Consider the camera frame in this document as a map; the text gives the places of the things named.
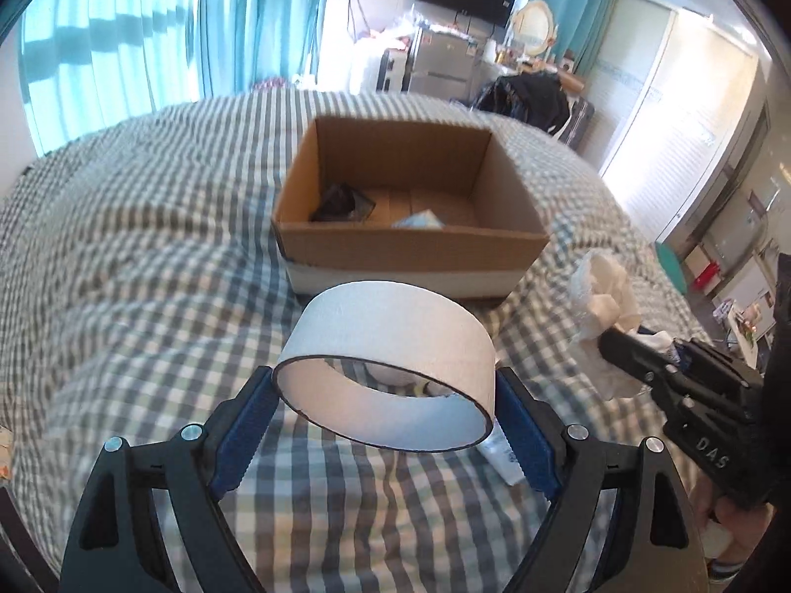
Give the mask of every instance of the das logo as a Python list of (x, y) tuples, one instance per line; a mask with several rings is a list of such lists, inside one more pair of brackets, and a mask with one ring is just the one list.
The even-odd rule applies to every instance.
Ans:
[(717, 447), (713, 447), (711, 450), (708, 450), (709, 446), (711, 446), (711, 441), (708, 437), (701, 437), (699, 441), (695, 444), (695, 449), (701, 452), (705, 452), (705, 457), (713, 463), (717, 468), (725, 468), (730, 461), (730, 457), (728, 455), (723, 455), (720, 452), (720, 449)]

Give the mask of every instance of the cardboard box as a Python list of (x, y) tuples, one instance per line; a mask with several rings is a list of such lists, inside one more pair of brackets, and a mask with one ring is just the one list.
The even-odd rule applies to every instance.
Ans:
[[(345, 182), (377, 203), (363, 223), (311, 223)], [(392, 227), (431, 210), (442, 230)], [(513, 161), (486, 129), (322, 116), (308, 127), (272, 216), (291, 285), (419, 285), (448, 298), (502, 298), (548, 242)]]

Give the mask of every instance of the blue gripper pad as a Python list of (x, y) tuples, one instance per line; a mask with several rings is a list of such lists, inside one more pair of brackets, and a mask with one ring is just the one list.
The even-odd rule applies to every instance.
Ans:
[(280, 397), (272, 386), (271, 368), (266, 370), (247, 403), (231, 424), (217, 448), (215, 474), (209, 482), (209, 492), (220, 501), (230, 490), (236, 490), (247, 472), (266, 427), (278, 409)]
[(531, 488), (552, 500), (560, 489), (555, 455), (539, 427), (500, 372), (494, 376), (494, 414)]

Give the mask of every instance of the mirror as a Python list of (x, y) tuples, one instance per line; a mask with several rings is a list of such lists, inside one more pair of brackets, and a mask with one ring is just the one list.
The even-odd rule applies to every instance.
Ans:
[(511, 28), (513, 40), (525, 46), (525, 54), (537, 56), (547, 50), (555, 34), (555, 20), (546, 2), (533, 0), (514, 13)]

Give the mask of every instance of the white wardrobe door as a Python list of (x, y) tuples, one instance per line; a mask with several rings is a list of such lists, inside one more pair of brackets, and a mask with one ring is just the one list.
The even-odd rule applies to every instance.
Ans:
[(580, 155), (596, 170), (623, 131), (657, 58), (670, 9), (648, 0), (615, 0), (584, 97), (595, 112)]
[(680, 11), (650, 89), (602, 179), (651, 240), (700, 189), (750, 93), (757, 58)]

